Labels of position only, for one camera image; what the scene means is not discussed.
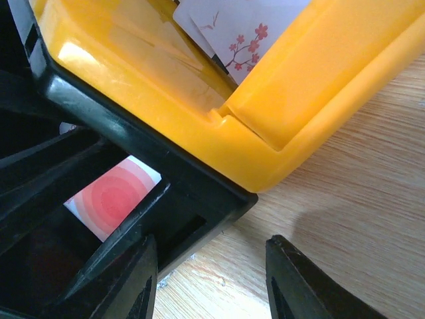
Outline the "black bin with red cards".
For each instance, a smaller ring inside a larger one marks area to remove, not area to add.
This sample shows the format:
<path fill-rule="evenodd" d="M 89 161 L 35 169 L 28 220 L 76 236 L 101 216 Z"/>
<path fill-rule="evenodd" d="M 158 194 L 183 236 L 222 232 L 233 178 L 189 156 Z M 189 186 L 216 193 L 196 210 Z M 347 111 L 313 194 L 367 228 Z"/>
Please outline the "black bin with red cards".
<path fill-rule="evenodd" d="M 158 278 L 258 197 L 205 139 L 232 93 L 172 1 L 1 2 L 1 317 L 151 318 Z"/>

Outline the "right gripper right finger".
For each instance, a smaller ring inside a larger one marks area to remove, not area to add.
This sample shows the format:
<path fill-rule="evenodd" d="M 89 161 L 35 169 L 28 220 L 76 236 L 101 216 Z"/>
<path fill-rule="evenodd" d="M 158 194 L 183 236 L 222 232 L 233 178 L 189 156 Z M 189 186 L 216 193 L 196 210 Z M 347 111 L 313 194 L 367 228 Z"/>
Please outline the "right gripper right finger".
<path fill-rule="evenodd" d="M 266 285 L 272 318 L 384 318 L 292 245 L 266 241 Z"/>

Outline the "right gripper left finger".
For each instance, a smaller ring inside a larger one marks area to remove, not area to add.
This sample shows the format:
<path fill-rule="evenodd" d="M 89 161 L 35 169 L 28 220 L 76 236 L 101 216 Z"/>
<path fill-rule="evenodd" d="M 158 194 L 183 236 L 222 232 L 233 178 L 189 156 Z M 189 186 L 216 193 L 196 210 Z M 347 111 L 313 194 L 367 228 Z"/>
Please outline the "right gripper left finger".
<path fill-rule="evenodd" d="M 149 235 L 98 272 L 83 276 L 49 310 L 50 318 L 151 318 L 157 251 Z"/>

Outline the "yellow plastic bin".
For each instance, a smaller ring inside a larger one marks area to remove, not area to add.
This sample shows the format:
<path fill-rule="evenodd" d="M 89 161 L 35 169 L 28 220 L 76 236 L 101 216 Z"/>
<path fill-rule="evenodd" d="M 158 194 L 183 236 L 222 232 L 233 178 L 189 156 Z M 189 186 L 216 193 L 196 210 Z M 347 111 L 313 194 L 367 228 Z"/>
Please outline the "yellow plastic bin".
<path fill-rule="evenodd" d="M 266 53 L 225 41 L 238 86 L 172 21 L 171 1 L 31 1 L 48 54 L 251 192 L 301 165 L 424 49 L 423 1 L 313 1 Z"/>

